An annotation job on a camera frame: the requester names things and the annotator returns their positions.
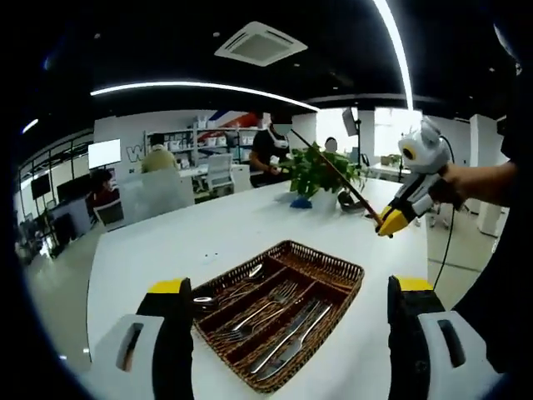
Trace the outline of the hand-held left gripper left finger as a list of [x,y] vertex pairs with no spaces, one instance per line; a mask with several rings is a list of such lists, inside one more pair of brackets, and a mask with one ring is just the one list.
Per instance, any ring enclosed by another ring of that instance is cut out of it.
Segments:
[[85,373],[94,399],[193,399],[192,289],[187,277],[154,284],[95,347]]

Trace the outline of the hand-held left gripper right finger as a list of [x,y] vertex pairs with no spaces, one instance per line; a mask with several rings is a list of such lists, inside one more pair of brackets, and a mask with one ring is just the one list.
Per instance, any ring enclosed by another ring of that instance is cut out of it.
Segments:
[[387,320],[390,399],[482,399],[500,380],[484,339],[426,280],[389,277]]

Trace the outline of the person's right hand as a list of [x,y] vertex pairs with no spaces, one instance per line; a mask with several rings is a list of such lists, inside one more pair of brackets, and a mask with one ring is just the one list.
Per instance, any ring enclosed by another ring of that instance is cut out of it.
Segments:
[[451,204],[459,211],[468,198],[467,189],[461,178],[461,167],[449,162],[439,171],[439,176],[440,178],[428,191],[431,199],[435,203]]

